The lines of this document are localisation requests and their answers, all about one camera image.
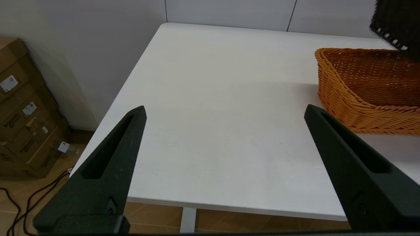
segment cardboard box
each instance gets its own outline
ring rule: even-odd
[[[35,116],[13,140],[0,142],[0,162],[25,163],[38,150],[58,124],[61,117],[52,112],[48,119]]]
[[[44,79],[40,73],[21,87],[12,97],[4,102],[0,102],[0,122],[7,119],[16,109],[16,105],[26,102],[44,84]]]
[[[20,38],[0,37],[0,72],[27,53],[28,50]]]
[[[44,178],[50,172],[61,152],[53,144],[56,140],[68,141],[70,129],[67,121],[62,119],[42,146],[26,163],[1,163],[0,175]]]
[[[37,73],[28,56],[22,57],[0,72],[0,102],[11,97]]]
[[[15,96],[0,104],[0,141],[13,137],[36,115],[44,118],[55,111],[57,103],[45,86],[41,86],[29,99]]]

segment floor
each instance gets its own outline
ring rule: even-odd
[[[28,197],[41,187],[52,182],[64,170],[71,168],[92,137],[89,131],[74,131],[72,145],[78,147],[77,155],[62,155],[44,179],[0,179],[0,187],[7,188],[12,198],[26,209]],[[64,178],[47,197],[28,215],[26,228],[36,233],[32,219],[67,181]],[[0,235],[5,235],[17,213],[16,207],[0,191]],[[130,233],[179,233],[182,208],[128,202],[124,215],[131,224]],[[197,210],[196,233],[257,232],[257,231],[319,231],[349,230],[348,222],[259,215],[216,210]],[[15,227],[15,235],[25,235],[22,220]]]

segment black cable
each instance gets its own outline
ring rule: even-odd
[[[0,188],[1,190],[4,190],[6,192],[7,197],[9,198],[9,200],[13,203],[13,205],[16,206],[16,208],[18,209],[18,213],[16,214],[15,219],[13,220],[13,224],[15,224],[16,219],[18,218],[19,214],[21,213],[21,208],[19,207],[19,205],[13,201],[12,197],[9,194],[9,191],[5,188]],[[15,229],[12,230],[12,236],[15,236]]]
[[[35,193],[33,193],[29,198],[28,198],[28,202],[27,202],[27,204],[26,204],[26,212],[25,212],[25,214],[24,214],[24,232],[27,234],[27,235],[29,235],[29,236],[36,236],[35,234],[33,234],[33,233],[29,233],[28,231],[27,231],[27,229],[26,229],[26,218],[27,218],[27,216],[28,216],[28,213],[32,210],[32,209],[34,209],[35,208],[35,206],[36,205],[38,205],[38,203],[47,195],[47,194],[49,194],[56,186],[57,186],[57,184],[60,182],[60,180],[62,179],[62,178],[64,178],[64,177],[66,177],[67,175],[70,175],[70,173],[69,172],[66,172],[66,173],[63,173],[63,174],[61,174],[61,176],[59,176],[59,178],[57,179],[57,181],[55,182],[55,184],[54,184],[54,186],[52,186],[48,191],[46,191],[43,195],[42,195],[42,197],[40,197],[39,199],[38,199],[38,201],[31,207],[31,208],[29,208],[29,204],[30,204],[30,202],[31,202],[31,199],[32,199],[32,197],[36,194],[36,193],[38,193],[39,191],[37,191],[37,192],[35,192]]]
[[[29,208],[28,209],[28,207],[26,208],[26,212],[22,215],[22,216],[20,216],[19,218],[18,218],[18,215],[19,215],[19,213],[20,213],[20,207],[19,207],[19,212],[18,212],[18,215],[16,216],[16,218],[15,218],[15,221],[13,222],[13,224],[12,224],[12,226],[10,226],[10,228],[7,230],[7,236],[9,236],[10,235],[10,232],[12,232],[12,236],[14,236],[14,228],[15,228],[15,226],[16,226],[16,224],[22,219],[22,218],[25,218],[26,219],[26,216],[27,216],[27,214],[32,210],[32,209],[34,209],[35,208],[35,206],[36,205],[38,205],[38,203],[48,194],[48,193],[50,193],[54,188],[55,188],[55,186],[57,186],[57,184],[58,184],[58,182],[62,179],[62,178],[64,178],[64,176],[66,176],[66,175],[68,175],[68,174],[70,174],[70,171],[69,170],[66,170],[66,171],[64,171],[63,173],[61,173],[53,182],[51,182],[50,184],[48,184],[48,185],[46,185],[45,187],[43,187],[43,188],[41,188],[41,189],[39,189],[39,190],[37,190],[37,191],[35,191],[30,197],[29,197],[29,199],[28,199],[28,203],[30,202],[30,200],[31,200],[31,198],[35,195],[35,194],[37,194],[37,193],[39,193],[39,192],[41,192],[42,190],[44,190],[44,189],[46,189],[46,188],[48,188],[48,187],[50,187],[51,185],[53,185],[54,184],[54,186],[52,187],[52,188],[50,188],[47,192],[45,192],[44,193],[44,195],[42,196],[42,197],[40,197],[39,199],[38,199],[38,201],[31,207],[31,208]],[[27,231],[26,231],[26,224],[24,224],[24,232],[25,233],[27,233]]]

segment table top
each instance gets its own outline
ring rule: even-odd
[[[321,47],[379,39],[163,24],[75,169],[129,110],[147,122],[129,201],[346,220],[304,121]],[[360,135],[420,182],[419,137]]]

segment wicker basket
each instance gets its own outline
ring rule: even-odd
[[[396,50],[321,48],[318,96],[354,132],[420,135],[420,63]]]

